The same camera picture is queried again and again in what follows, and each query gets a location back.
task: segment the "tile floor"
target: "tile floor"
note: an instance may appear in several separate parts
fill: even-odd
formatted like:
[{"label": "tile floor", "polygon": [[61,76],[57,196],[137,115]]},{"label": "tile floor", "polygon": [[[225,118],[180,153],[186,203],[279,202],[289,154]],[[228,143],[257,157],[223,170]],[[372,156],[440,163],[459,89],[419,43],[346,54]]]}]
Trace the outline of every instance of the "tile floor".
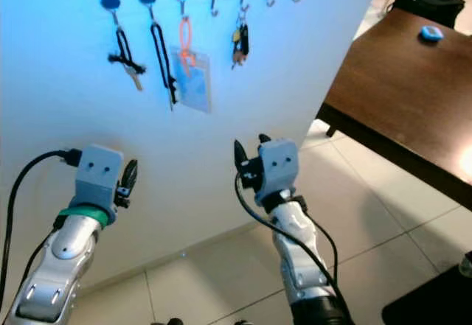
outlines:
[{"label": "tile floor", "polygon": [[[378,21],[373,0],[359,33]],[[472,33],[467,6],[457,29]],[[313,122],[297,181],[310,212],[339,247],[339,280],[357,324],[382,324],[383,306],[458,263],[472,247],[472,213],[342,133]],[[333,264],[320,237],[327,264]],[[195,249],[82,297],[72,325],[291,324],[271,234],[262,226]]]}]

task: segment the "orange lanyard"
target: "orange lanyard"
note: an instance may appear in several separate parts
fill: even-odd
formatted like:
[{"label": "orange lanyard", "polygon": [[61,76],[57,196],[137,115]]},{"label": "orange lanyard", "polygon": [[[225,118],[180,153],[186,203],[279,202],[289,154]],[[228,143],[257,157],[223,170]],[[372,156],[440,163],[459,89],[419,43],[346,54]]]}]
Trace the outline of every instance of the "orange lanyard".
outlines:
[{"label": "orange lanyard", "polygon": [[[187,25],[187,42],[185,41],[185,31],[184,28]],[[189,70],[189,60],[190,65],[195,66],[195,54],[190,51],[190,45],[192,44],[192,25],[190,24],[189,17],[183,17],[182,21],[180,22],[179,27],[180,33],[180,46],[181,46],[181,61],[182,65],[184,66],[185,73],[188,77],[190,77],[190,70]]]}]

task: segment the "dark brown tabletop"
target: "dark brown tabletop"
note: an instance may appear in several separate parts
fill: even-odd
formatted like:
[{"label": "dark brown tabletop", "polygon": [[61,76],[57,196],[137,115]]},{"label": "dark brown tabletop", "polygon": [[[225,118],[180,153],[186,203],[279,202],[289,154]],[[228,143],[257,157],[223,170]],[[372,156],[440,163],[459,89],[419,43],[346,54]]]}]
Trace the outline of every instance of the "dark brown tabletop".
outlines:
[{"label": "dark brown tabletop", "polygon": [[[418,38],[435,25],[445,38]],[[472,38],[402,10],[354,41],[318,117],[472,209]]]}]

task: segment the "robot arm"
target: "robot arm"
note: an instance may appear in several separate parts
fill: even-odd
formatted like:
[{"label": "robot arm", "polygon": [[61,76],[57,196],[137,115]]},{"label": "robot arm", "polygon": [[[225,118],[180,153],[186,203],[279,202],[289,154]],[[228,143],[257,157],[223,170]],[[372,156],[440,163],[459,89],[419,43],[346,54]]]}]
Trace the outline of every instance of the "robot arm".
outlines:
[{"label": "robot arm", "polygon": [[88,270],[100,232],[116,219],[116,206],[127,208],[136,182],[137,161],[131,161],[121,183],[120,152],[92,145],[81,155],[76,195],[55,221],[44,243],[38,268],[23,282],[6,325],[66,324]]},{"label": "robot arm", "polygon": [[[254,190],[256,204],[265,209],[271,221],[259,220],[274,230],[273,240],[281,258],[282,279],[294,324],[351,324],[337,285],[327,279],[330,276],[316,249],[316,227],[305,213],[303,197],[293,196],[298,149],[292,141],[272,141],[265,135],[260,135],[260,142],[258,157],[248,159],[243,146],[236,141],[235,165],[243,188]],[[236,189],[247,211],[237,181]],[[312,256],[294,240],[301,242]]]}]

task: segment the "black bag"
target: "black bag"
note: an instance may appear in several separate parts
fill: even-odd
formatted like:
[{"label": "black bag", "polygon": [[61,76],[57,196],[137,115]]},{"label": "black bag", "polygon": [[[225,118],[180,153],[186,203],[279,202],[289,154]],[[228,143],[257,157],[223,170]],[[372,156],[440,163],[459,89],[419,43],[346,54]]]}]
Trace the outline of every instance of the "black bag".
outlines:
[{"label": "black bag", "polygon": [[400,8],[453,29],[464,3],[464,0],[395,0],[393,8]]}]

